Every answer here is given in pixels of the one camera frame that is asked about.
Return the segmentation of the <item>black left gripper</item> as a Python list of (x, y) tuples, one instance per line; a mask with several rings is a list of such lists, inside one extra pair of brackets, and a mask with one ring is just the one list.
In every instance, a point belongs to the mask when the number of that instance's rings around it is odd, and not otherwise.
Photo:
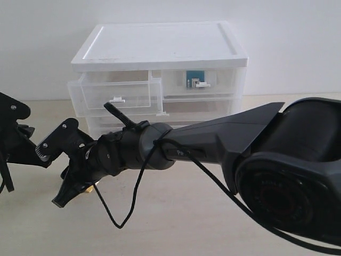
[(1, 153), (6, 162), (44, 168), (51, 165), (51, 162), (43, 162), (36, 154), (36, 145), (30, 140), (34, 131), (34, 127), (17, 122), (1, 126)]

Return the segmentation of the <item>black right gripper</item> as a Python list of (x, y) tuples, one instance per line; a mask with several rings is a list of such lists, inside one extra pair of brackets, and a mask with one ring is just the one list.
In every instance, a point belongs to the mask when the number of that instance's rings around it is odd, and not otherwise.
[(58, 208), (64, 208), (112, 171), (111, 156), (104, 143), (93, 140), (81, 130), (76, 132), (75, 139), (69, 165), (62, 172), (63, 182), (57, 195), (51, 200)]

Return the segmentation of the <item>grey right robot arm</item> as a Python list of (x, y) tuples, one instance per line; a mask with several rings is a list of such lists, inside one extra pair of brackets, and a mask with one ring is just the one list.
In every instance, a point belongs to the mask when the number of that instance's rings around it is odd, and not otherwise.
[(179, 129), (136, 123), (113, 104), (124, 123), (92, 140), (72, 133), (75, 150), (58, 207), (106, 176), (124, 170), (165, 170), (176, 161), (217, 164), (229, 192), (240, 195), (261, 222), (289, 233), (340, 244), (340, 101), (304, 98), (268, 103)]

